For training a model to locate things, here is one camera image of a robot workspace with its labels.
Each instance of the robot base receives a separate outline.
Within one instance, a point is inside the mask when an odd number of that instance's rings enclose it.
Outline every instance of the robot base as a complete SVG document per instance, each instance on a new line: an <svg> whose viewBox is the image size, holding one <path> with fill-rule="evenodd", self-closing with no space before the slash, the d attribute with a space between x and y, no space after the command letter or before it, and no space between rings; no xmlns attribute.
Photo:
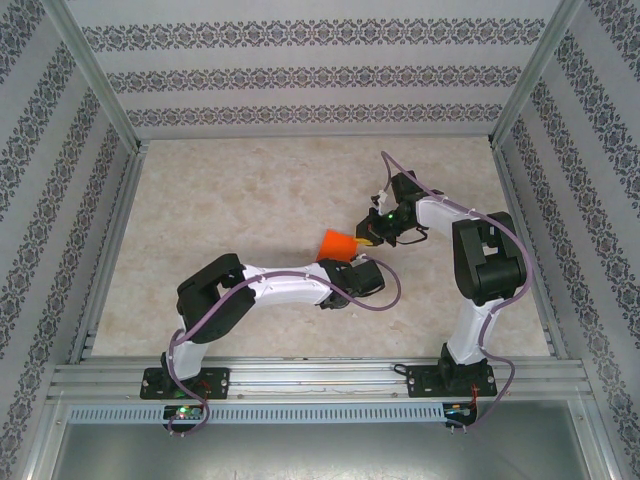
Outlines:
<svg viewBox="0 0 640 480"><path fill-rule="evenodd" d="M410 398L471 397L474 387L479 397L498 394L493 368L486 358L471 365L457 365L446 343L437 365L396 365L394 370L407 377Z"/></svg>
<svg viewBox="0 0 640 480"><path fill-rule="evenodd" d="M161 359L163 367L165 355ZM181 400L194 402L175 384L166 367L147 368L142 378L140 398L142 400ZM189 390L206 400L225 400L229 392L228 368L202 368L200 373L182 383Z"/></svg>

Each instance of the marble floor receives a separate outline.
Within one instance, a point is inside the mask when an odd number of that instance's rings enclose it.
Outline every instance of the marble floor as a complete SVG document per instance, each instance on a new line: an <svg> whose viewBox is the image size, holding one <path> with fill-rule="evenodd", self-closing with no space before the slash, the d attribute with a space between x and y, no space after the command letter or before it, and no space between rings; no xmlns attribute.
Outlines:
<svg viewBox="0 0 640 480"><path fill-rule="evenodd" d="M176 287L218 256L294 267L314 261L325 231L353 233L384 186L380 150L453 200L506 210L486 138L331 137L153 141L100 320L93 355L159 355L180 326ZM254 309L209 348L212 356L437 356L461 296L451 244L360 251L402 279L400 303ZM393 281L368 300L395 296ZM548 355L531 294L506 308L488 343L504 355Z"/></svg>

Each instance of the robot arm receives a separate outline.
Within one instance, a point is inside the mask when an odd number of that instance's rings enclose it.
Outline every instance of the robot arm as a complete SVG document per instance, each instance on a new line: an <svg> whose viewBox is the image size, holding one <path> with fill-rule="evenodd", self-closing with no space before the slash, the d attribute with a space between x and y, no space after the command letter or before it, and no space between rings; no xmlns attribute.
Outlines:
<svg viewBox="0 0 640 480"><path fill-rule="evenodd" d="M320 277L352 297L369 296L385 286L382 273L371 260L345 263L326 259L297 268L260 268L241 264L234 253L226 254L178 287L177 308L185 333L220 300L219 286L232 288L249 278L278 271ZM190 340L175 347L173 363L178 379L196 377L209 344L229 333L250 309L283 303L307 303L321 309L337 309L346 307L349 302L327 285L312 279L280 276L251 283L224 303ZM165 371L166 355L168 352L162 356Z"/></svg>
<svg viewBox="0 0 640 480"><path fill-rule="evenodd" d="M443 347L443 358L453 366L478 365L485 360L478 346L484 320L496 304L513 297L524 284L524 259L502 231L427 195L404 174L395 175L391 185L398 206L387 211L381 196L372 197L375 208L357 226L356 237L371 246L385 241L395 246L405 231L423 228L451 239L456 284L464 299L457 327ZM509 214L498 212L489 217L514 231ZM484 247L495 252L485 254ZM496 317L494 314L485 338L489 338Z"/></svg>

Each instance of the patterned wallpaper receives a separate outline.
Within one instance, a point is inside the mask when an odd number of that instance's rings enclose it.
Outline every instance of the patterned wallpaper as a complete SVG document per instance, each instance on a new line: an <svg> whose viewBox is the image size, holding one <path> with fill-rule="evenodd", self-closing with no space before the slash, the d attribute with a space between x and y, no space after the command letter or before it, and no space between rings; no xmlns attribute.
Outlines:
<svg viewBox="0 0 640 480"><path fill-rule="evenodd" d="M0 479L22 470L67 361L129 162L37 0L2 2Z"/></svg>
<svg viewBox="0 0 640 480"><path fill-rule="evenodd" d="M488 134L557 4L69 1L144 139Z"/></svg>
<svg viewBox="0 0 640 480"><path fill-rule="evenodd" d="M585 2L501 146L624 478L640 478L639 26L632 1Z"/></svg>

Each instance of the wall border pattern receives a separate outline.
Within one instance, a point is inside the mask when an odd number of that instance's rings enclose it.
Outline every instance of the wall border pattern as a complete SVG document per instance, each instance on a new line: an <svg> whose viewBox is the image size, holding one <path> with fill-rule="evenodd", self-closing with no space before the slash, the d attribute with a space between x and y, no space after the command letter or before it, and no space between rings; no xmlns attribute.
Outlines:
<svg viewBox="0 0 640 480"><path fill-rule="evenodd" d="M620 379L621 369L614 360L615 353L612 350L611 341L604 333L600 315L593 306L589 286L585 283L585 277L576 260L573 245L568 238L564 220L560 215L560 209L553 198L540 159L522 117L519 117L513 126L512 136L527 171L536 203L555 249L556 258L562 268L569 296L575 306L578 322L583 329L585 344L593 355L592 361L596 366L598 377L603 383L602 388L607 395L607 403L613 413L613 421L618 425L619 437L625 444L625 453L630 457L632 471L636 475L640 475L638 415L632 411L633 400L625 390L626 383ZM511 167L508 162L505 163L511 182L515 186ZM524 216L525 208L517 190L516 197Z"/></svg>
<svg viewBox="0 0 640 480"><path fill-rule="evenodd" d="M602 259L600 263L611 283L611 291L616 294L616 303L623 310L623 318L628 322L630 334L636 339L636 348L640 349L640 287L635 283L635 275L630 273L631 265L618 246L618 237L611 230L612 226L598 198L598 192L591 185L591 178L580 153L544 81L536 85L531 93L531 101L558 156L573 198L582 212L582 219L591 235L596 254Z"/></svg>
<svg viewBox="0 0 640 480"><path fill-rule="evenodd" d="M498 104L299 105L128 110L134 127L305 123L492 122Z"/></svg>
<svg viewBox="0 0 640 480"><path fill-rule="evenodd" d="M520 67L362 66L169 70L108 74L118 94L347 87L513 87Z"/></svg>
<svg viewBox="0 0 640 480"><path fill-rule="evenodd" d="M0 85L22 55L22 49L45 17L38 0L15 0L0 21Z"/></svg>
<svg viewBox="0 0 640 480"><path fill-rule="evenodd" d="M593 131L598 135L602 148L609 155L609 162L620 179L620 185L624 186L627 197L632 200L631 206L637 210L636 217L640 218L638 146L633 143L626 125L616 113L615 105L606 94L604 85L600 83L571 32L560 42L555 56L587 114Z"/></svg>
<svg viewBox="0 0 640 480"><path fill-rule="evenodd" d="M100 203L102 189L119 142L118 134L110 126L100 147L100 153L61 257L59 270L51 286L51 293L42 311L43 316L38 322L33 343L29 348L28 359L24 363L24 371L18 381L18 390L14 393L15 401L9 407L8 421L3 425L3 434L0 438L0 465L2 465L0 475L4 475L4 478L11 478L16 454L22 445L23 433L27 430L36 392L42 383L45 364L51 355L58 325L64 313L67 295L80 264L93 218Z"/></svg>
<svg viewBox="0 0 640 480"><path fill-rule="evenodd" d="M542 19L334 19L109 25L82 29L95 52L303 45L532 45Z"/></svg>
<svg viewBox="0 0 640 480"><path fill-rule="evenodd" d="M90 88L87 89L33 212L33 220L23 237L24 243L18 248L12 262L14 268L8 273L6 285L0 290L0 359L4 358L4 350L11 341L11 330L20 317L25 295L31 288L31 280L40 263L40 254L49 241L49 234L99 109L98 99Z"/></svg>
<svg viewBox="0 0 640 480"><path fill-rule="evenodd" d="M7 140L0 159L0 222L4 220L3 212L9 209L11 197L15 195L22 180L25 168L31 162L31 155L40 142L53 109L58 104L67 82L71 78L76 63L64 45L56 49L53 58L47 65L38 87L29 99L24 115L13 129L13 135Z"/></svg>
<svg viewBox="0 0 640 480"><path fill-rule="evenodd" d="M587 3L616 45L622 59L629 64L635 79L640 82L640 14L636 6L631 0L588 0Z"/></svg>

